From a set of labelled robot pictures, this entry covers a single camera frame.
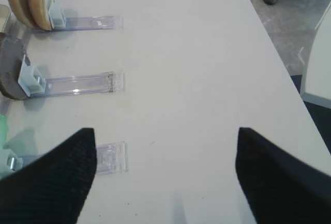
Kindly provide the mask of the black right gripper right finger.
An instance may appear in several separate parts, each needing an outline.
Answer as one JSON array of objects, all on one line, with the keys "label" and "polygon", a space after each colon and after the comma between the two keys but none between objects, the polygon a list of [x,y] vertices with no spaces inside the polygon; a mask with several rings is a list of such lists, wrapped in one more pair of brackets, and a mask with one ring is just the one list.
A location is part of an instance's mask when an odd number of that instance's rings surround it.
[{"label": "black right gripper right finger", "polygon": [[330,223],[330,176],[251,128],[238,131],[235,170],[256,223]]}]

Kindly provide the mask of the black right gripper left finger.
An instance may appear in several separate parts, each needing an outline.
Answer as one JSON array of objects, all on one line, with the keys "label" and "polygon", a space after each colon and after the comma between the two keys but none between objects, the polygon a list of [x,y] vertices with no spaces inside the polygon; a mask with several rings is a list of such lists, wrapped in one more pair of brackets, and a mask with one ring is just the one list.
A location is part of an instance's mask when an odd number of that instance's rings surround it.
[{"label": "black right gripper left finger", "polygon": [[76,223],[96,170],[94,129],[82,128],[1,180],[1,223]]}]

